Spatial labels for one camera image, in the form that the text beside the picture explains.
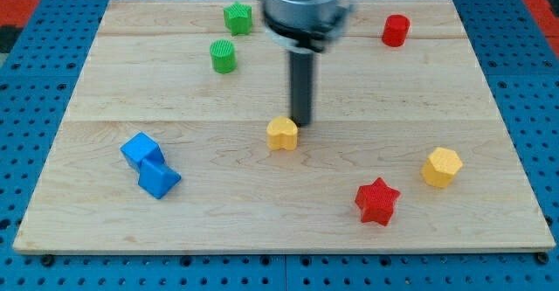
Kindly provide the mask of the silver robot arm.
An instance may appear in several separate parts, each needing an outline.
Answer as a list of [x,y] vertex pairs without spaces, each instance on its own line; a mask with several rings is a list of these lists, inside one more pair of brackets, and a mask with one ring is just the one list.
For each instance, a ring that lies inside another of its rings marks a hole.
[[353,4],[342,0],[259,0],[266,32],[288,56],[290,117],[305,127],[313,119],[314,57],[345,32]]

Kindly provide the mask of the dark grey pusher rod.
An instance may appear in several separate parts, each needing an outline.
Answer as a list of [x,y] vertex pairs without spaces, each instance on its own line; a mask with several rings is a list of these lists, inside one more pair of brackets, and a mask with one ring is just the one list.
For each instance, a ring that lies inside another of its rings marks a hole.
[[313,54],[289,52],[290,114],[300,127],[312,120]]

